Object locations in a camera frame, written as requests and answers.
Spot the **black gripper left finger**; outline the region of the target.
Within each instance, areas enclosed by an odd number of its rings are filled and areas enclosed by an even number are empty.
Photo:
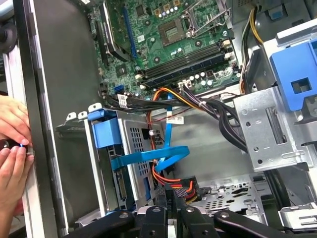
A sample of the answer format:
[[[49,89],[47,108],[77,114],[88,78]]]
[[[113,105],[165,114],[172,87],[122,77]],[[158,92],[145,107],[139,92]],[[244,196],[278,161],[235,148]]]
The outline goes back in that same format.
[[[167,195],[164,188],[156,190],[155,204],[137,212],[114,211],[67,238],[165,238],[167,237]]]

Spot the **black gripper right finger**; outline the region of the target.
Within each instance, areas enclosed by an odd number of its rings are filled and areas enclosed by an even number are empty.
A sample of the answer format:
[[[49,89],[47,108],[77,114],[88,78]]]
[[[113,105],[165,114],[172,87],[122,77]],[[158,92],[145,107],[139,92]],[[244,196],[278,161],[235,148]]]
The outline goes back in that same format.
[[[265,224],[232,211],[217,212],[211,219],[194,206],[188,206],[184,197],[175,196],[177,222],[186,229],[183,238],[294,238]]]

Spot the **person's right hand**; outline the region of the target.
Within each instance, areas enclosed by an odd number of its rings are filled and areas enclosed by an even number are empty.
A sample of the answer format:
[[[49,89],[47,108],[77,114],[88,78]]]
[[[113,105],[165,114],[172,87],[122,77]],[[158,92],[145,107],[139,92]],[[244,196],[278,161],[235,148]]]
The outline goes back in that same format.
[[[25,147],[4,148],[0,152],[0,214],[13,214],[21,199],[34,157]]]

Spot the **person's left hand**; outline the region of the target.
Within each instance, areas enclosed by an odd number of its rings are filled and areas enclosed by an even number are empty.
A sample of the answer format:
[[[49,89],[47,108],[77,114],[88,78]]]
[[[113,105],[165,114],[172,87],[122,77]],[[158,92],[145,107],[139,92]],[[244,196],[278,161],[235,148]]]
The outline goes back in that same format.
[[[20,101],[0,96],[0,134],[22,145],[31,144],[27,107]]]

